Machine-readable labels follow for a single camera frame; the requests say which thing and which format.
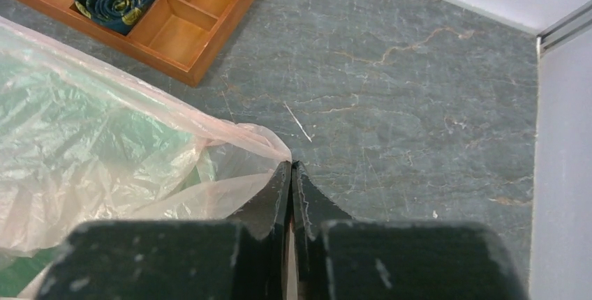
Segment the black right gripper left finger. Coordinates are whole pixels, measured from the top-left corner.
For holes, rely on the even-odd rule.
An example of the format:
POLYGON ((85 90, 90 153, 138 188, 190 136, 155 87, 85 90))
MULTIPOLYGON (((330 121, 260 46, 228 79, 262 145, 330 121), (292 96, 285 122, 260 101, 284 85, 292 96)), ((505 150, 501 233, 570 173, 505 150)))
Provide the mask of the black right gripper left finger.
POLYGON ((222 220, 77 226, 37 299, 282 299, 292 165, 222 220))

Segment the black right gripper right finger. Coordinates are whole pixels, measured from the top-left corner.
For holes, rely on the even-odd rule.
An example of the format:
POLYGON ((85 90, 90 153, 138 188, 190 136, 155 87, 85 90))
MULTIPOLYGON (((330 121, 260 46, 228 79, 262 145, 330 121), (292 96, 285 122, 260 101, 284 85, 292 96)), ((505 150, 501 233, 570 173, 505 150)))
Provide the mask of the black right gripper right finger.
POLYGON ((526 299, 507 248, 472 221, 361 221, 292 166, 299 299, 526 299))

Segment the translucent pink trash bag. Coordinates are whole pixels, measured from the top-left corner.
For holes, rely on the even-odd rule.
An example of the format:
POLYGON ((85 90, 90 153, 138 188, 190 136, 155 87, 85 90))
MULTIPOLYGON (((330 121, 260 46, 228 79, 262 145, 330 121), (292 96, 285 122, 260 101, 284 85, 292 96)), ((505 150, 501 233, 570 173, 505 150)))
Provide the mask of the translucent pink trash bag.
POLYGON ((225 218, 291 158, 266 127, 2 19, 1 298, 32 299, 81 223, 225 218))

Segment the green plastic trash bin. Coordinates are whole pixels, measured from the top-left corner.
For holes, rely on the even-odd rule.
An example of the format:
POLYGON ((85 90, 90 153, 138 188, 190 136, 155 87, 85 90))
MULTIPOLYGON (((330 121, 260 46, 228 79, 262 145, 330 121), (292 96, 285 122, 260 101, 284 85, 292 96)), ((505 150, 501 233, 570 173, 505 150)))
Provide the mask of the green plastic trash bin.
POLYGON ((137 89, 13 33, 1 39, 1 294, 76 225, 129 217, 213 179, 199 137, 137 89))

